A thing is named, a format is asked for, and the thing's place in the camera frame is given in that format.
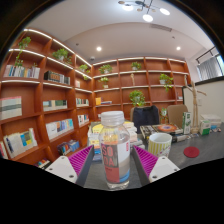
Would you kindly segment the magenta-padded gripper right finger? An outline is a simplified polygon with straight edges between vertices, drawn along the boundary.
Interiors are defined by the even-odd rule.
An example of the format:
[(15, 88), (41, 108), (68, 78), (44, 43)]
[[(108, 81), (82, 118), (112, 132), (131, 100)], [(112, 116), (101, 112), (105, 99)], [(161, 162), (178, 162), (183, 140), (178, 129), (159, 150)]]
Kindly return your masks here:
[(157, 157), (138, 146), (134, 147), (132, 153), (143, 186), (179, 171), (166, 156)]

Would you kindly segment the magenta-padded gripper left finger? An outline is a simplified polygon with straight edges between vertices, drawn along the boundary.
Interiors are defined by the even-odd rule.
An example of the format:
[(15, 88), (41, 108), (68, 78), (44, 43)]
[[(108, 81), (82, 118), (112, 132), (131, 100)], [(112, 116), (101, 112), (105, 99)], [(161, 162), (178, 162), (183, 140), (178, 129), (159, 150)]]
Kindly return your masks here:
[(93, 156), (94, 147), (88, 146), (69, 157), (60, 156), (46, 168), (46, 171), (79, 186), (83, 186), (85, 184)]

